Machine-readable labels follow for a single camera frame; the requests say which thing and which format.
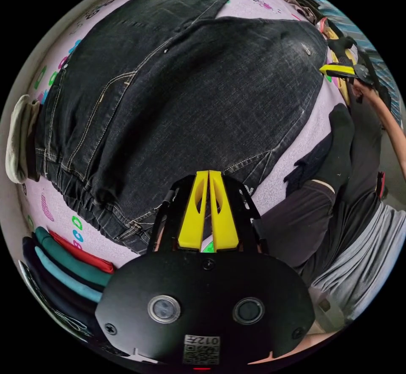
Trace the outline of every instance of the person's hand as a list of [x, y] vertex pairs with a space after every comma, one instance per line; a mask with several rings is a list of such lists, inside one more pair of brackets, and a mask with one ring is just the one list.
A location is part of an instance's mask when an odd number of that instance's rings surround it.
[[373, 90], [373, 88], [363, 84], [356, 78], [354, 79], [354, 84], [352, 85], [352, 92], [357, 98], [363, 95], [364, 97], [368, 98], [371, 102], [373, 101], [373, 98], [377, 97], [377, 94]]

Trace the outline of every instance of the red cloth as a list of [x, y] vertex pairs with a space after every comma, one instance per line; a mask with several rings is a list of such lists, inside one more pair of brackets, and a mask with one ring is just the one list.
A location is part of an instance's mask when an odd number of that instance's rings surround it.
[[49, 234], [54, 238], [56, 242], [58, 242], [66, 251], [68, 251], [72, 256], [76, 259], [83, 261], [84, 263], [90, 264], [94, 267], [97, 267], [99, 270], [104, 271], [108, 274], [114, 273], [114, 265], [113, 263], [103, 260], [99, 257], [96, 257], [90, 253], [85, 252], [74, 246], [73, 244], [69, 243], [66, 239], [58, 235], [58, 233], [53, 232], [52, 230], [49, 231]]

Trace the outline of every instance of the gray fabric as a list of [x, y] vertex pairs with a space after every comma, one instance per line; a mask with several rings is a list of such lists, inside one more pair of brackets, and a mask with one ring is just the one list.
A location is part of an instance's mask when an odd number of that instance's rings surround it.
[[23, 95], [11, 114], [7, 140], [5, 170], [8, 178], [22, 184], [28, 178], [27, 138], [38, 118], [40, 103], [31, 103], [29, 95]]
[[313, 282], [312, 287], [329, 291], [343, 311], [346, 323], [350, 323], [381, 290], [396, 263], [405, 236], [406, 212], [380, 204], [363, 233]]

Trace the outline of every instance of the dark clothing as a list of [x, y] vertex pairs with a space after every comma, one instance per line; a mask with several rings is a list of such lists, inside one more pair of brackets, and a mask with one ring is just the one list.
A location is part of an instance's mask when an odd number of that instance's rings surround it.
[[286, 186], [286, 196], [301, 188], [308, 180], [313, 179], [329, 153], [332, 142], [332, 135], [329, 133], [311, 152], [307, 153], [294, 165], [296, 168], [288, 174], [283, 182]]
[[226, 2], [125, 3], [84, 37], [45, 100], [38, 172], [138, 254], [173, 181], [215, 169], [255, 190], [319, 94], [327, 45], [314, 26], [215, 19]]
[[91, 334], [88, 341], [97, 345], [106, 352], [115, 355], [127, 355], [111, 346], [107, 341], [95, 316], [96, 304], [71, 291], [69, 288], [54, 278], [41, 264], [36, 252], [36, 243], [31, 238], [23, 238], [22, 248], [25, 263], [38, 287], [42, 297], [54, 310], [73, 318], [86, 326]]
[[357, 103], [348, 92], [355, 125], [348, 183], [334, 195], [307, 181], [262, 216], [270, 255], [295, 268], [308, 286], [360, 236], [380, 204], [381, 125], [370, 103], [365, 98]]

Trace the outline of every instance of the screw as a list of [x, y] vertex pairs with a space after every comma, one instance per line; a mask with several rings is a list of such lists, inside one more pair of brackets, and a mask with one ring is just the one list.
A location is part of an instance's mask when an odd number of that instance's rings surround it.
[[303, 328], [297, 328], [292, 333], [292, 339], [293, 340], [298, 340], [301, 337], [303, 337], [304, 333], [305, 333], [305, 330]]
[[106, 329], [107, 333], [111, 336], [114, 336], [117, 334], [117, 329], [115, 328], [114, 325], [112, 325], [111, 323], [106, 323], [104, 325], [104, 328]]
[[203, 260], [202, 267], [206, 271], [210, 271], [214, 268], [215, 263], [212, 259], [205, 259]]

